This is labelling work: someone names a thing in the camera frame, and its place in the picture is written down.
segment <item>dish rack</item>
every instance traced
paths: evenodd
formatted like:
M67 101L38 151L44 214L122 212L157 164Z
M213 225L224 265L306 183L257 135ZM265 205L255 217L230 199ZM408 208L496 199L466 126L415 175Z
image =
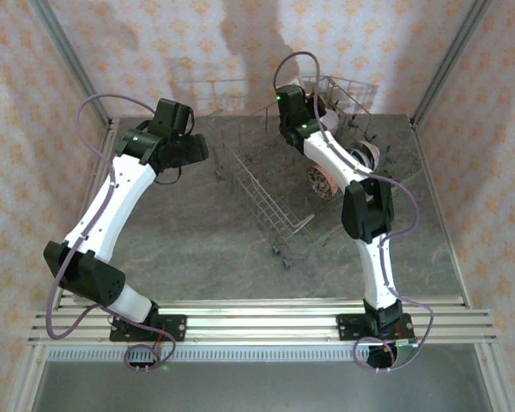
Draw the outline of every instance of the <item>dish rack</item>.
M311 90L314 78L303 80ZM381 153L379 167L399 182L416 175L421 165L414 143L371 135L371 113L340 85L343 82L349 81L325 76L319 82L326 107L339 117L334 138L343 147L372 142ZM286 144L276 102L249 116L217 118L222 120L214 121L208 132L216 176L242 195L284 266L343 232L343 196L338 193L325 201L307 183L306 170L314 163Z

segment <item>patterned wall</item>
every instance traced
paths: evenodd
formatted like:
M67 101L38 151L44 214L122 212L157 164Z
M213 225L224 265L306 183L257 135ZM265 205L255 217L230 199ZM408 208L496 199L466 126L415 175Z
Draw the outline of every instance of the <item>patterned wall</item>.
M207 114L257 110L290 52L355 81L373 112L411 114L472 0L52 0L100 92L169 96ZM285 77L312 75L308 58ZM122 102L113 116L139 111Z
M515 386L515 0L493 2L420 136L472 300L506 333Z
M0 1L0 410L52 282L42 251L71 229L88 184L93 159L74 132L81 99L28 1ZM93 115L84 126L103 137Z

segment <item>aluminum frame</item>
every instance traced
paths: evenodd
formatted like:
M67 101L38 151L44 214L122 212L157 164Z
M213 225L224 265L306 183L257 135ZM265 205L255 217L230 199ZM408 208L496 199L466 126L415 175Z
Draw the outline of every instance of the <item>aluminum frame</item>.
M418 155L420 156L421 164L423 165L424 175L427 181L427 186L429 186L429 190L431 191L431 198L433 199L433 205L435 207L435 211L437 212L437 218L439 219L440 227L445 235L446 244L448 245L448 249L450 251L450 259L452 261L452 266L454 266L454 270L456 271L456 278L460 284L460 288L462 289L463 300L465 305L473 308L473 302L471 300L471 294L467 287L467 284L464 280L464 274L462 273L462 268L460 266L459 261L457 260L456 248L451 240L451 237L448 233L448 228L445 224L445 219L443 218L442 212L440 210L439 197L437 196L437 191L431 180L431 168L429 167L429 162L427 161L427 157L423 153L423 147L421 146L420 136L418 135L418 130L413 127L411 120L409 119L409 127L412 130L412 137L414 138L414 143L418 148Z
M465 16L462 26L458 29L457 35L452 41L448 51L443 57L437 72L427 87L426 93L421 98L418 107L411 117L411 124L419 127L421 121L426 117L427 112L439 95L440 90L446 83L457 61L462 56L465 46L470 42L475 30L482 21L492 0L475 0L469 13Z
M474 344L493 410L515 411L515 396L498 341L500 332L489 312L466 308L460 296L416 299L436 312L428 344ZM75 301L71 293L63 292L61 303L53 320L56 329L71 325L87 302ZM179 354L173 361L351 361L353 343L339 341L335 315L362 312L360 300L340 299L197 300L160 305L163 313L189 316L185 342L178 343ZM422 336L428 313L414 307L407 311L413 316L416 335ZM46 361L120 362L126 346L108 341L109 328L107 314L95 310L71 336L53 341L45 332L45 314L39 313L9 410L30 410Z
M47 0L29 0L29 2L33 6L33 10L36 15L40 18L44 28L50 35L50 38L58 49L59 54L65 63L67 63L70 73L75 78L84 95L88 97L92 94L96 94L95 88L89 80L86 70L82 66L82 63L80 63L80 60L75 53L75 49L69 42L69 38L63 30L61 23L59 23L57 16L53 12L50 3ZM98 100L94 100L89 104L101 124L103 126L109 125L109 116L107 115L103 104Z

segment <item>purple cable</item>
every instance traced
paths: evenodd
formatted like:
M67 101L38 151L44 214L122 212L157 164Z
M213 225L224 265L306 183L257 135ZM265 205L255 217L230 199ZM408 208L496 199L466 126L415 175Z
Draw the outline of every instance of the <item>purple cable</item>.
M65 332L63 332L60 335L58 335L58 334L56 334L54 332L53 325L52 325L53 301L55 300L55 295L56 295L56 292L57 292L57 290L59 288L59 283L63 279L64 273L67 270L67 267L69 266L69 263L70 263L71 259L73 258L73 256L75 255L76 251L80 247L80 244L83 242L84 239L86 239L86 237L88 236L88 233L90 232L92 227L101 218L101 215L103 215L103 212L106 210L107 205L111 201L111 197L112 197L112 194L114 192L114 187L115 187L115 184L116 184L116 177L115 177L115 174L114 174L114 165L112 164L112 162L109 159L107 159L105 157L104 154L102 154L98 149L94 148L94 146L91 145L91 143L88 141L88 139L84 136L84 133L82 132L82 128L80 126L80 115L82 113L82 109L84 108L84 106L87 105L89 102L97 100L97 99L100 99L102 97L116 97L116 98L119 98L119 99L128 100L128 101L131 101L133 103L138 104L139 106L145 107L147 110L149 110L150 112L155 114L155 110L153 110L152 107L147 106L145 103L143 103L143 102L141 102L139 100L133 99L133 98L128 97L128 96L124 96L122 94L111 94L111 93L94 94L94 95L89 96L88 98L86 98L78 106L78 110L76 112L76 119L75 119L75 127L76 127L76 133L78 134L78 138L80 139L80 141L82 142L82 144L84 146L89 148L95 155L97 155L102 161L104 161L107 164L107 170L109 172L109 178L111 180L111 184L109 185L109 189L108 189L108 191L106 193L105 200L103 201L101 206L98 208L97 212L95 213L94 217L90 220L89 224L82 230L82 233L80 234L80 236L78 237L78 239L76 240L74 245L70 247L69 253L67 253L67 256L65 257L65 260L61 264L61 267L59 268L59 271L56 274L55 279L53 280L53 284L51 285L50 293L48 294L48 300L47 300L46 309L45 309L45 329L46 329L46 331L48 333L48 336L51 339L54 339L54 340L64 339L65 337L70 335L73 332L74 329L76 329L76 327L81 323L81 321L84 319L84 317L88 313L93 311L93 309L95 309L96 307L99 307L104 312L107 312L107 313L113 315L113 317L118 318L118 319L124 321L127 324L131 324L132 326L136 326L137 328L140 328L140 329L143 329L143 330L147 330L147 331L151 331L151 332L154 332L154 333L162 334L166 339L168 339L169 341L172 342L172 350L170 351L170 353L164 359L161 359L159 354L158 354L158 352L155 351L154 349L152 349L149 345L137 344L137 345L128 347L128 349L126 349L126 353L124 354L124 364L128 368L134 369L136 371L139 369L139 367L133 367L128 362L128 357L130 355L130 352L133 349L135 349L135 348L146 348L146 349L150 350L153 353L153 355L156 356L156 359L158 360L158 361L155 362L154 365L152 365L151 367L147 367L146 368L147 370L152 370L152 369L155 369L155 368L161 366L162 363L167 361L173 355L173 352L175 351L175 348L176 348L176 344L175 344L175 340L173 339L173 336L170 335L165 330L160 330L160 329L152 328L150 326L146 326L144 324L139 324L139 323L134 322L134 321L132 321L130 319L127 319L127 318L119 315L118 313L115 313L115 312L113 312L113 311L107 309L106 307L104 307L102 305L99 305L97 303L94 304L94 305L88 306L84 310L84 312L82 312L82 314L76 319L76 321Z
M290 58L294 58L295 56L301 56L301 55L309 56L310 58L313 59L313 61L315 63L316 77L315 77L315 83L313 85L313 92L314 92L315 95L318 96L318 83L319 83L319 80L320 80L320 63L318 62L317 56L312 54L310 51L295 51L293 53L288 54L280 62L280 64L276 68L275 74L273 76L273 88L276 90L276 77L278 76L278 73L281 70L281 67ZM414 355L409 360L407 360L402 365L399 365L397 367L388 367L388 368L384 368L384 369L370 367L366 363L363 363L362 361L358 360L357 359L357 355L356 355L356 351L357 351L357 347L359 346L359 344L361 342L363 342L364 340L370 340L371 338L374 339L374 340L377 339L378 342L381 342L384 345L384 347L386 347L389 350L389 352L391 353L391 358L393 359L393 353L392 353L391 348L389 347L389 345L388 345L388 343L386 341L384 341L382 339L379 339L379 338L372 337L372 336L364 336L361 339L357 340L355 342L354 346L353 346L353 359L354 359L355 363L359 367L362 367L363 369L366 369L369 372L376 372L376 373L377 372L396 371L398 369L401 369L402 367L406 367L421 352L421 348L423 348L423 344L426 342L427 337L429 336L429 333L431 332L431 328L433 327L433 321L434 321L434 318L435 318L435 313L434 313L433 309L430 306L425 305L423 303L415 302L415 301L410 300L408 298L405 298L405 297L401 296L393 287L390 286L389 280L387 279L387 270L385 268L385 256L384 256L384 247L383 246L384 246L384 244L385 244L385 242L387 240L395 239L395 238L404 236L406 234L409 234L409 233L413 232L418 227L418 225L420 224L420 207L418 206L418 202L416 202L416 200L415 200L414 196L412 195L412 193L410 193L410 191L404 185L400 184L396 180L389 179L389 178L386 178L384 176L378 176L378 175L373 174L373 173L367 173L367 172L365 172L363 170L360 170L358 167L355 167L353 165L353 163L351 163L346 158L345 154L342 153L341 151L339 151L336 148L336 146L334 146L331 143L330 139L326 135L324 127L323 127L322 123L320 122L320 115L318 114L318 99L313 99L313 111L314 111L314 114L315 114L315 118L317 119L318 128L320 129L320 132L321 132L321 134L323 136L324 142L328 145L328 147L330 149L332 149L332 151L334 153L336 153L337 157L339 159L341 159L343 161L343 163L345 163L347 166L349 166L354 172L357 172L358 174L360 174L362 176L366 176L367 178L371 178L371 179L381 180L381 181L389 183L390 185L396 186L398 189L400 189L408 197L408 199L410 199L410 202L412 203L412 207L414 208L414 211L415 211L414 221L412 222L412 224L408 228L406 228L406 229L404 229L404 230L402 230L400 232L388 234L387 236L385 236L379 242L379 261L380 261L380 265L381 265L382 276L384 277L384 285L387 287L387 290L389 290L390 293L393 296L395 296L396 298L400 299L400 301L406 302L406 303L408 303L409 305L412 305L412 306L420 307L420 308L425 309L426 311L429 312L429 315L430 315L429 323L427 324L427 328L426 328L425 333L423 334L423 338L421 339L420 343L418 344L418 348L415 351Z

